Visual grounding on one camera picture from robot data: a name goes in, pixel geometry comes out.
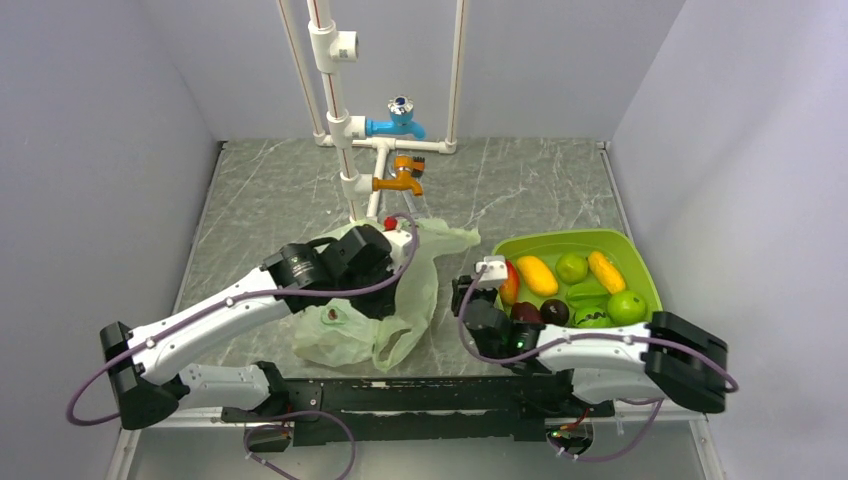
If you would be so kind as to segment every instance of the water tap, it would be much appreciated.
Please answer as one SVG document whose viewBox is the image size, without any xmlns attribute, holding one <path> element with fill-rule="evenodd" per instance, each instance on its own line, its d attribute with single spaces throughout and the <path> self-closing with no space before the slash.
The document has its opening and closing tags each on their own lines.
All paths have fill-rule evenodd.
<svg viewBox="0 0 848 480">
<path fill-rule="evenodd" d="M 398 155 L 394 162 L 395 178 L 371 180 L 371 188 L 377 190 L 412 190 L 413 195 L 420 197 L 424 189 L 416 178 L 424 175 L 424 157 L 409 157 Z"/>
<path fill-rule="evenodd" d="M 389 100 L 390 122 L 375 122 L 365 120 L 365 135 L 407 135 L 412 134 L 418 140 L 427 137 L 427 132 L 417 122 L 412 120 L 412 99 L 404 95 Z"/>
</svg>

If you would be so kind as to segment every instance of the white wall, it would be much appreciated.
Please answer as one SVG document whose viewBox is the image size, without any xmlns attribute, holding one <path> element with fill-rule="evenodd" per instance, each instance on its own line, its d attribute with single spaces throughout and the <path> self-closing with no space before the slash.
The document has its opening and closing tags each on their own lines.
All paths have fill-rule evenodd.
<svg viewBox="0 0 848 480">
<path fill-rule="evenodd" d="M 135 0 L 0 6 L 0 478 L 103 478 L 98 331 L 170 312 L 215 144 Z M 106 381 L 80 415 L 115 411 Z"/>
<path fill-rule="evenodd" d="M 848 467 L 848 6 L 689 0 L 613 139 L 663 303 L 730 344 L 729 478 Z"/>
<path fill-rule="evenodd" d="M 310 136 L 276 0 L 143 1 L 218 139 Z M 323 105 L 306 2 L 292 3 Z M 459 134 L 609 139 L 682 4 L 471 1 Z M 383 119 L 388 99 L 406 93 L 429 135 L 444 137 L 455 5 L 331 2 L 339 28 L 361 41 L 359 62 L 341 72 L 353 114 Z"/>
</svg>

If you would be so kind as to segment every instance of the toy fruit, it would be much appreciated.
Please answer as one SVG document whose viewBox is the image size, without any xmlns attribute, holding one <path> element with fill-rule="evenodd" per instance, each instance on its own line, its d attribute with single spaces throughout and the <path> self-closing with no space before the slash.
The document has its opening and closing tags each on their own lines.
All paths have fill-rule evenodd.
<svg viewBox="0 0 848 480">
<path fill-rule="evenodd" d="M 610 293 L 618 293 L 627 288 L 624 277 L 601 252 L 589 254 L 589 270 Z"/>
<path fill-rule="evenodd" d="M 607 313 L 613 323 L 619 327 L 633 325 L 645 319 L 648 303 L 638 293 L 622 290 L 610 297 L 607 302 Z"/>
<path fill-rule="evenodd" d="M 552 297 L 559 291 L 559 282 L 545 265 L 545 262 L 532 255 L 526 255 L 515 261 L 515 268 L 521 272 L 524 285 L 540 297 Z"/>
<path fill-rule="evenodd" d="M 607 289 L 594 282 L 572 285 L 565 292 L 565 303 L 574 310 L 603 305 L 607 299 L 609 299 Z"/>
<path fill-rule="evenodd" d="M 512 311 L 509 312 L 509 318 L 524 323 L 544 323 L 542 322 L 542 314 L 530 302 L 518 302 L 512 306 Z"/>
<path fill-rule="evenodd" d="M 565 324 L 568 323 L 568 316 L 570 312 L 562 300 L 550 298 L 545 300 L 539 308 L 539 313 L 542 314 L 543 322 L 564 327 Z"/>
<path fill-rule="evenodd" d="M 582 282 L 589 273 L 589 262 L 582 255 L 566 253 L 559 257 L 554 267 L 559 279 L 567 285 Z"/>
<path fill-rule="evenodd" d="M 518 300 L 518 287 L 521 286 L 521 281 L 518 279 L 518 270 L 509 260 L 506 261 L 506 281 L 498 289 L 498 294 L 501 296 L 501 303 L 508 307 Z"/>
<path fill-rule="evenodd" d="M 581 308 L 574 314 L 573 325 L 577 328 L 611 328 L 615 325 L 601 307 Z"/>
</svg>

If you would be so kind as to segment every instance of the green plastic basket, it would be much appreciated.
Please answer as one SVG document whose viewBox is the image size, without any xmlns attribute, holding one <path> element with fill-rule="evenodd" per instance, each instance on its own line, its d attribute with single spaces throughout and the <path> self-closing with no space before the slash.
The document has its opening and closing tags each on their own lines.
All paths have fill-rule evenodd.
<svg viewBox="0 0 848 480">
<path fill-rule="evenodd" d="M 639 251 L 636 250 L 636 246 L 629 238 L 615 230 L 565 230 L 510 238 L 495 247 L 494 255 L 503 255 L 513 263 L 524 255 L 534 255 L 545 262 L 552 272 L 556 272 L 554 266 L 562 254 L 573 252 L 588 256 L 596 250 L 606 255 L 621 272 L 624 281 L 627 283 L 627 289 L 639 293 L 648 302 L 648 313 L 645 315 L 645 321 L 650 320 L 651 313 L 662 310 L 657 287 L 654 286 L 654 280 L 651 278 L 642 256 L 639 255 Z M 598 283 L 598 280 L 589 273 L 583 283 L 587 282 Z M 564 300 L 567 291 L 568 285 L 560 282 L 559 292 L 555 297 L 539 297 L 522 285 L 518 291 L 518 301 L 530 302 L 538 307 L 548 298 Z M 498 298 L 497 305 L 499 308 L 503 308 L 500 298 Z"/>
</svg>

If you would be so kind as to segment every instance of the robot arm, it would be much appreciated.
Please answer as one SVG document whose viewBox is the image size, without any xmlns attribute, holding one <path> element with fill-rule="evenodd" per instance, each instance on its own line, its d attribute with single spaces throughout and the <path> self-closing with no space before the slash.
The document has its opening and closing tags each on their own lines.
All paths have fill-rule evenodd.
<svg viewBox="0 0 848 480">
<path fill-rule="evenodd" d="M 650 322 L 615 329 L 513 321 L 495 306 L 497 288 L 506 280 L 504 262 L 503 256 L 490 256 L 477 263 L 476 271 L 482 275 L 469 294 L 462 319 L 480 358 L 494 359 L 520 374 L 570 371 L 573 395 L 589 404 L 669 398 L 694 411 L 724 411 L 724 377 L 706 364 L 725 370 L 724 341 L 670 312 L 655 312 Z M 454 315 L 459 316 L 471 285 L 469 276 L 454 280 Z M 671 342 L 688 353 L 658 345 Z M 520 361 L 503 361 L 517 356 Z"/>
<path fill-rule="evenodd" d="M 412 238 L 407 232 L 357 226 L 339 240 L 288 244 L 232 286 L 166 319 L 135 329 L 119 322 L 107 326 L 100 332 L 107 361 L 141 344 L 146 347 L 109 370 L 122 426 L 144 428 L 176 410 L 197 407 L 278 412 L 287 398 L 282 376 L 272 363 L 233 368 L 191 362 L 241 332 L 309 306 L 325 305 L 332 298 L 329 294 L 251 298 L 249 292 L 367 287 L 390 278 L 411 248 Z M 349 297 L 351 305 L 366 316 L 382 319 L 394 313 L 396 286 L 397 282 L 373 293 Z M 225 306 L 216 309 L 221 302 Z M 188 322 L 206 310 L 210 313 Z M 172 333 L 159 338 L 169 330 Z"/>
</svg>

